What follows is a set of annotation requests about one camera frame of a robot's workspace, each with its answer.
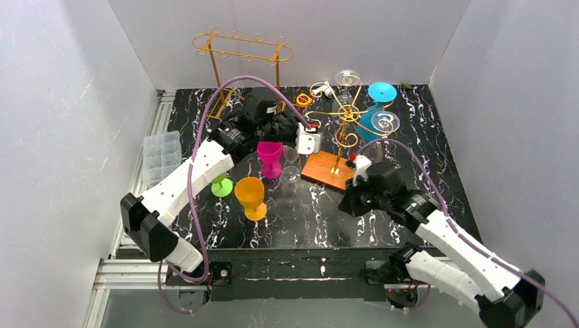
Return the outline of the orange plastic wine glass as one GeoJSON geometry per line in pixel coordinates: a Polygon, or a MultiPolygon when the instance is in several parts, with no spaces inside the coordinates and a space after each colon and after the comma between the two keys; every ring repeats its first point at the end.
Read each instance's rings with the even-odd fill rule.
{"type": "Polygon", "coordinates": [[[246,177],[234,187],[234,195],[244,208],[244,215],[250,221],[260,221],[267,213],[264,203],[265,187],[256,177],[246,177]]]}

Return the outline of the blue plastic wine glass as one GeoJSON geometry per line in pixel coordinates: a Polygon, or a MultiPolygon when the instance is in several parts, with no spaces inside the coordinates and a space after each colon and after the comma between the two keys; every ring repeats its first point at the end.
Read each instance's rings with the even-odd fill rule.
{"type": "Polygon", "coordinates": [[[363,111],[356,126],[356,133],[361,139],[372,141],[394,133],[401,123],[396,114],[386,110],[397,97],[397,89],[393,85],[385,82],[373,83],[369,86],[368,95],[376,103],[363,111]]]}

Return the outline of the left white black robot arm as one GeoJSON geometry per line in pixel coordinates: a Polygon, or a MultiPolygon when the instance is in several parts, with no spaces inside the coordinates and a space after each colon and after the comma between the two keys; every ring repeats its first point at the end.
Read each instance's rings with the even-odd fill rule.
{"type": "Polygon", "coordinates": [[[274,100],[247,94],[238,108],[223,115],[207,134],[195,140],[193,152],[164,180],[141,195],[127,193],[120,201],[124,232],[151,262],[167,262],[183,273],[199,266],[204,272],[192,282],[208,276],[208,250],[174,232],[170,227],[186,206],[195,222],[197,236],[202,236],[195,198],[213,180],[226,174],[248,155],[257,151],[260,142],[279,142],[297,151],[310,153],[315,133],[293,105],[278,112],[278,103],[286,97],[278,90],[274,100]]]}

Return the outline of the green plastic wine glass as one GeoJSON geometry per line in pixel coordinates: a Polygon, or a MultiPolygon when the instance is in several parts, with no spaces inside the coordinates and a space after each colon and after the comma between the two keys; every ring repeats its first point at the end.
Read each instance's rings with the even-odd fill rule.
{"type": "Polygon", "coordinates": [[[211,182],[211,192],[216,197],[226,197],[233,189],[234,184],[227,177],[227,173],[220,174],[211,182]]]}

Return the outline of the clear wine glass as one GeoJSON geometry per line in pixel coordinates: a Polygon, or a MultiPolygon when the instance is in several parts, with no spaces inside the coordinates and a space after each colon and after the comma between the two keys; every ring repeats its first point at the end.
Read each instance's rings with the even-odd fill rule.
{"type": "Polygon", "coordinates": [[[283,146],[282,151],[285,159],[283,177],[286,181],[295,183],[301,176],[301,170],[296,166],[296,161],[300,155],[295,148],[286,145],[283,146]]]}
{"type": "MultiPolygon", "coordinates": [[[[364,113],[359,120],[359,125],[356,127],[356,133],[364,141],[373,141],[388,137],[400,125],[400,119],[397,115],[381,109],[364,113]]],[[[381,162],[385,158],[384,146],[381,143],[373,143],[363,154],[375,162],[381,162]]]]}
{"type": "Polygon", "coordinates": [[[351,105],[353,98],[349,95],[349,87],[360,83],[360,75],[353,69],[342,69],[335,74],[335,81],[341,87],[340,93],[333,103],[333,112],[337,113],[343,105],[351,105]]]}

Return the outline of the magenta plastic wine glass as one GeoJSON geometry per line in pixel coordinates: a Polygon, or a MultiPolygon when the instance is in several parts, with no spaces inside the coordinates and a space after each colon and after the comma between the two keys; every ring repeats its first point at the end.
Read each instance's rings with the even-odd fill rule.
{"type": "Polygon", "coordinates": [[[281,175],[282,166],[279,159],[282,155],[281,142],[261,141],[257,145],[257,155],[261,165],[261,173],[265,178],[275,179],[281,175]]]}

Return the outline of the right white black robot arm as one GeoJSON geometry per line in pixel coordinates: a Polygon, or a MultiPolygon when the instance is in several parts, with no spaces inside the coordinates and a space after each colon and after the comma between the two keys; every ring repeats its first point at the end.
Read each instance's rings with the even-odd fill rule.
{"type": "Polygon", "coordinates": [[[544,293],[538,287],[444,214],[428,192],[408,188],[394,166],[363,155],[346,165],[354,175],[345,183],[340,211],[357,217],[382,210],[452,261],[444,263],[421,247],[405,243],[386,263],[362,270],[368,283],[413,279],[430,284],[467,305],[486,327],[526,327],[540,311],[544,293]]]}

